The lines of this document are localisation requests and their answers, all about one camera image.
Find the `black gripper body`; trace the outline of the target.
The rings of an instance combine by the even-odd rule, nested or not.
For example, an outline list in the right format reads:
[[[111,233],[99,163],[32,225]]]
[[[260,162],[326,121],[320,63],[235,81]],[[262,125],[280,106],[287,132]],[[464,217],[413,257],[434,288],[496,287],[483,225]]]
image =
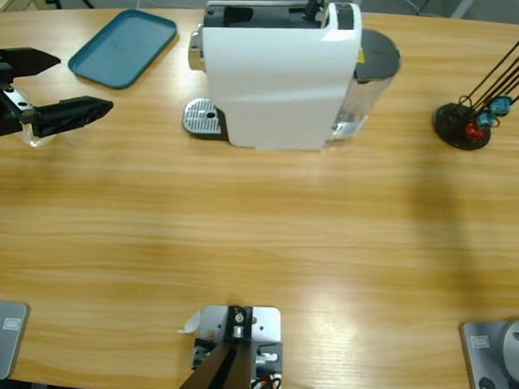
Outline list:
[[[29,54],[30,49],[0,49],[0,137],[19,133],[32,122],[34,108],[12,87],[14,78],[30,74]]]

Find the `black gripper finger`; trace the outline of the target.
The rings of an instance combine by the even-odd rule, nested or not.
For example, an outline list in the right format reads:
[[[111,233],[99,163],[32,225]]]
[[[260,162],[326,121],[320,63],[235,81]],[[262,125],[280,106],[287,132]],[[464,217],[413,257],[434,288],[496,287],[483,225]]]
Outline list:
[[[32,47],[9,48],[6,51],[6,61],[11,66],[7,75],[8,80],[17,77],[36,76],[61,63],[61,60],[56,56]]]
[[[85,127],[100,120],[114,107],[112,101],[81,96],[36,108],[31,122],[35,137],[51,135]]]

